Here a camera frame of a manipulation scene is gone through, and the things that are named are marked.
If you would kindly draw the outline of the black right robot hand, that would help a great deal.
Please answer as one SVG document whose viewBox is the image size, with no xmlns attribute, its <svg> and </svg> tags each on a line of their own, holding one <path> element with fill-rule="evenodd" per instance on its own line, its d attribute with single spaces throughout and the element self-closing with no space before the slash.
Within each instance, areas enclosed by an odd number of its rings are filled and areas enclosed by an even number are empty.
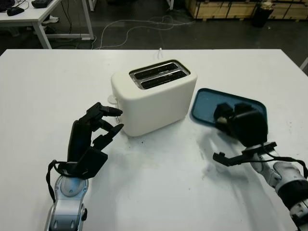
<svg viewBox="0 0 308 231">
<path fill-rule="evenodd" d="M 234 107 L 227 103 L 218 104 L 214 120 L 218 130 L 237 139 L 245 147 L 267 142 L 267 121 L 249 104 L 237 103 Z"/>
</svg>

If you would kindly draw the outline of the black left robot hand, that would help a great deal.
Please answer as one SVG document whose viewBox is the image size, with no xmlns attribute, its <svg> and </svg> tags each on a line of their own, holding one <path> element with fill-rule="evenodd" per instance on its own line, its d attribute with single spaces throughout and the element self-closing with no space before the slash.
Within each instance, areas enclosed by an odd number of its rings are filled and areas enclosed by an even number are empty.
<svg viewBox="0 0 308 231">
<path fill-rule="evenodd" d="M 93 148 L 101 151 L 113 141 L 114 136 L 123 128 L 123 124 L 112 126 L 103 120 L 104 116 L 118 117 L 123 111 L 110 106 L 103 106 L 100 102 L 95 103 L 86 111 L 80 119 L 74 121 L 68 145 L 68 162 L 80 160 L 86 150 L 91 147 L 92 133 L 98 129 L 107 131 L 107 134 L 100 135 L 93 141 Z"/>
</svg>

